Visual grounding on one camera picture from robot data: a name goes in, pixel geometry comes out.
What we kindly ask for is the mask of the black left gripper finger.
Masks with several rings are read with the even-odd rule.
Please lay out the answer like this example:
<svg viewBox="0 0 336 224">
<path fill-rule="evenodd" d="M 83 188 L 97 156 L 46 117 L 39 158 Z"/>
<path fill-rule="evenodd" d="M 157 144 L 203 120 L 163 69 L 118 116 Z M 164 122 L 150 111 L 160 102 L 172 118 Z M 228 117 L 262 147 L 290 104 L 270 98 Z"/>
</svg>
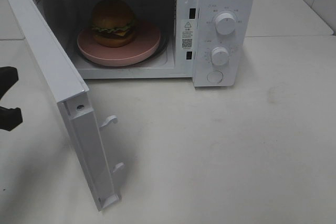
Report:
<svg viewBox="0 0 336 224">
<path fill-rule="evenodd" d="M 23 122 L 22 112 L 20 108 L 8 109 L 1 107 L 0 113 L 1 130 L 11 131 Z"/>
<path fill-rule="evenodd" d="M 18 71 L 15 67 L 1 67 L 0 98 L 18 81 Z"/>
</svg>

